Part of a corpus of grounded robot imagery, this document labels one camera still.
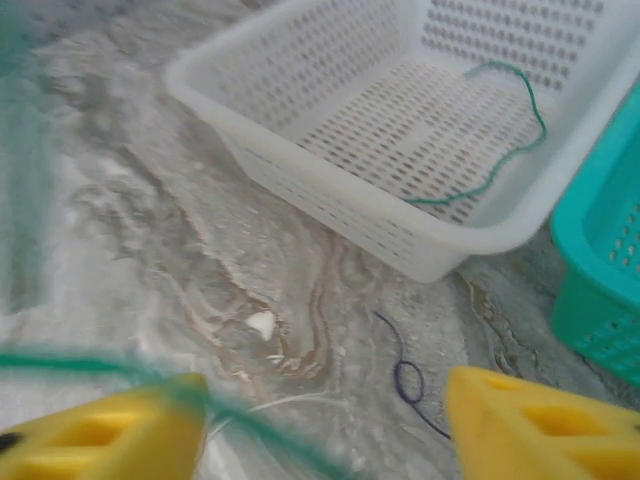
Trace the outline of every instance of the green wire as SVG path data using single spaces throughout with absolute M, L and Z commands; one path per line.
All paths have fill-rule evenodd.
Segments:
M 0 351 L 0 370 L 33 370 L 50 373 L 81 373 L 89 375 L 121 375 L 134 378 L 145 384 L 157 384 L 168 378 L 155 370 L 133 360 L 121 362 L 99 355 L 47 353 L 33 348 L 22 347 Z M 179 400 L 184 407 L 216 412 L 216 420 L 232 417 L 239 426 L 252 436 L 259 437 L 267 445 L 276 445 L 302 460 L 317 473 L 331 479 L 352 479 L 356 474 L 341 461 L 307 443 L 299 436 L 278 430 L 260 416 L 249 413 L 242 402 L 227 399 L 220 394 L 210 395 L 192 387 L 166 382 L 167 393 Z
M 544 122 L 544 119 L 542 118 L 542 115 L 540 114 L 540 110 L 538 110 L 538 104 L 536 102 L 536 96 L 533 93 L 533 87 L 531 86 L 531 82 L 529 81 L 529 79 L 527 78 L 527 76 L 522 72 L 522 70 L 520 70 L 517 67 L 514 67 L 513 65 L 509 65 L 508 63 L 504 63 L 504 62 L 498 62 L 498 61 L 489 61 L 489 62 L 485 62 L 481 65 L 478 65 L 477 67 L 469 70 L 467 73 L 465 73 L 465 77 L 466 78 L 472 78 L 475 77 L 476 75 L 480 74 L 481 72 L 488 70 L 488 69 L 501 69 L 501 70 L 509 70 L 513 73 L 515 73 L 517 76 L 519 76 L 523 81 L 524 84 L 527 86 L 527 91 L 529 92 L 529 97 L 531 98 L 531 109 L 533 110 L 533 114 L 536 117 L 536 120 L 538 120 L 538 123 L 540 124 L 540 128 L 541 128 L 541 132 L 540 135 L 538 136 L 538 138 L 536 138 L 533 142 L 531 142 L 529 145 L 525 145 L 522 147 L 516 147 L 512 150 L 510 150 L 509 152 L 507 152 L 506 154 L 504 154 L 502 156 L 502 158 L 500 158 L 500 160 L 498 160 L 496 162 L 496 164 L 493 166 L 493 168 L 491 169 L 491 171 L 489 172 L 489 176 L 487 177 L 486 182 L 474 189 L 471 190 L 467 190 L 466 192 L 460 192 L 460 193 L 456 193 L 453 195 L 449 195 L 447 197 L 443 197 L 443 198 L 407 198 L 405 199 L 405 202 L 410 203 L 412 205 L 449 205 L 453 202 L 456 202 L 458 200 L 462 200 L 464 198 L 469 198 L 469 197 L 475 197 L 478 195 L 483 194 L 484 192 L 486 192 L 495 182 L 496 178 L 498 177 L 498 174 L 500 173 L 500 171 L 502 170 L 502 168 L 516 155 L 521 155 L 523 153 L 528 153 L 531 152 L 532 150 L 538 148 L 547 138 L 547 125 Z

